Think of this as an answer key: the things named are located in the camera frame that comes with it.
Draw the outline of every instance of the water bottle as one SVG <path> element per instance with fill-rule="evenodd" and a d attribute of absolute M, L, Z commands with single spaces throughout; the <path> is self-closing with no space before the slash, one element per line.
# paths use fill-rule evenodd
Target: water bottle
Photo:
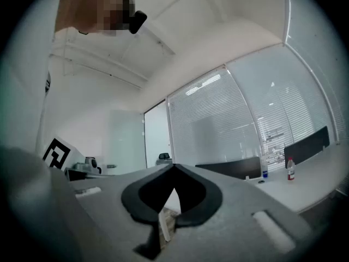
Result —
<path fill-rule="evenodd" d="M 289 181 L 293 181 L 294 180 L 294 167 L 296 165 L 293 162 L 292 157 L 288 158 L 288 162 L 287 162 L 287 175 L 288 175 L 288 180 Z"/>
<path fill-rule="evenodd" d="M 262 167 L 262 173 L 263 173 L 263 178 L 268 177 L 268 163 L 267 163 L 267 157 L 262 156 L 261 158 L 261 167 Z"/>

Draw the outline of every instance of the ceiling beam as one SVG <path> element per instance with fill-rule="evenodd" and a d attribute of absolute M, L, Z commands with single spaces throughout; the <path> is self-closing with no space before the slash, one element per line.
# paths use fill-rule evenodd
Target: ceiling beam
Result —
<path fill-rule="evenodd" d="M 147 20 L 143 25 L 143 30 L 150 33 L 156 40 L 161 42 L 172 54 L 177 54 L 180 50 L 178 42 L 168 33 L 166 29 L 155 20 Z"/>
<path fill-rule="evenodd" d="M 229 20 L 229 16 L 226 13 L 221 0 L 208 0 L 208 3 L 210 4 L 212 11 L 217 14 L 220 21 L 226 22 Z"/>
<path fill-rule="evenodd" d="M 135 42 L 138 40 L 138 38 L 139 38 L 139 32 L 135 34 L 134 38 L 131 39 L 131 41 L 129 42 L 127 48 L 122 53 L 122 57 L 121 57 L 121 59 L 119 59 L 121 62 L 124 60 L 124 58 L 126 57 L 127 53 L 130 51 L 130 49 L 135 44 Z"/>
<path fill-rule="evenodd" d="M 109 72 L 106 72 L 106 71 L 104 71 L 104 70 L 95 68 L 95 67 L 90 66 L 90 65 L 86 65 L 86 64 L 80 63 L 80 62 L 75 61 L 75 60 L 73 60 L 73 59 L 70 59 L 70 58 L 67 58 L 67 57 L 63 57 L 63 56 L 61 56 L 61 55 L 56 55 L 56 54 L 54 54 L 54 53 L 51 53 L 51 54 L 50 54 L 50 57 L 55 57 L 55 58 L 62 59 L 62 60 L 64 60 L 64 61 L 70 62 L 70 63 L 72 63 L 72 64 L 85 67 L 85 68 L 87 68 L 87 69 L 89 69 L 89 70 L 92 70 L 92 71 L 95 71 L 95 72 L 98 72 L 98 73 L 102 73 L 102 74 L 111 76 L 111 77 L 113 77 L 113 78 L 115 78 L 115 79 L 117 79 L 117 80 L 119 80 L 119 81 L 125 82 L 126 84 L 132 85 L 132 86 L 134 86 L 134 87 L 136 87 L 136 88 L 138 88 L 138 89 L 140 89 L 140 90 L 143 89 L 142 87 L 140 87 L 140 86 L 138 86 L 138 85 L 135 85 L 135 84 L 133 84 L 132 82 L 126 81 L 126 80 L 124 80 L 124 79 L 121 79 L 121 78 L 119 78 L 118 76 L 115 76 L 115 75 L 113 75 L 113 74 L 111 74 L 111 73 L 109 73 Z"/>
<path fill-rule="evenodd" d="M 63 47 L 64 47 L 64 45 L 59 46 L 59 47 L 53 46 L 53 51 L 55 51 L 55 50 L 57 50 L 57 49 L 61 49 L 61 48 L 63 48 Z M 107 63 L 109 63 L 109 64 L 113 64 L 113 65 L 115 65 L 115 66 L 117 66 L 117 67 L 119 67 L 119 68 L 121 68 L 121 69 L 123 69 L 123 70 L 129 72 L 129 73 L 132 73 L 132 74 L 134 74 L 134 75 L 136 75 L 136 76 L 142 78 L 143 80 L 148 81 L 148 78 L 147 78 L 146 76 L 142 75 L 141 73 L 139 73 L 139 72 L 137 72 L 137 71 L 134 71 L 133 69 L 127 67 L 126 65 L 124 65 L 124 64 L 122 64 L 122 63 L 119 63 L 118 61 L 112 60 L 112 59 L 110 59 L 110 58 L 106 58 L 106 57 L 100 56 L 99 54 L 97 54 L 97 53 L 95 53 L 95 52 L 92 52 L 91 50 L 87 50 L 87 49 L 85 49 L 84 47 L 81 47 L 81 46 L 79 46 L 79 45 L 73 44 L 73 43 L 71 43 L 71 42 L 67 42 L 66 45 L 65 45 L 65 47 L 68 48 L 68 49 L 72 49 L 72 50 L 75 50 L 75 51 L 79 51 L 79 52 L 81 52 L 81 53 L 83 53 L 83 54 L 86 54 L 86 55 L 93 56 L 93 57 L 95 57 L 95 58 L 97 58 L 97 59 L 100 59 L 100 60 L 102 60 L 102 61 L 105 61 L 105 62 L 107 62 Z"/>

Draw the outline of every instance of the white desk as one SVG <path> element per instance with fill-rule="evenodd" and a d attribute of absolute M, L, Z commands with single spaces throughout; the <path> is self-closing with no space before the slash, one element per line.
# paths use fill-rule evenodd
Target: white desk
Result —
<path fill-rule="evenodd" d="M 349 173 L 349 145 L 331 145 L 323 152 L 296 165 L 294 180 L 287 180 L 287 170 L 270 172 L 249 181 L 294 212 L 302 212 L 326 198 Z"/>

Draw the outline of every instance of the window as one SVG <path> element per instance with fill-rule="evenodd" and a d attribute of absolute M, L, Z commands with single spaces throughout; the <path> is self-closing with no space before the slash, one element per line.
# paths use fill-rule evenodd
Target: window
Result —
<path fill-rule="evenodd" d="M 327 126 L 330 115 L 307 68 L 283 45 L 270 47 L 227 65 L 248 100 L 262 136 L 269 169 L 284 167 L 284 147 Z"/>
<path fill-rule="evenodd" d="M 261 155 L 251 113 L 225 67 L 176 91 L 168 102 L 176 163 L 195 166 Z"/>

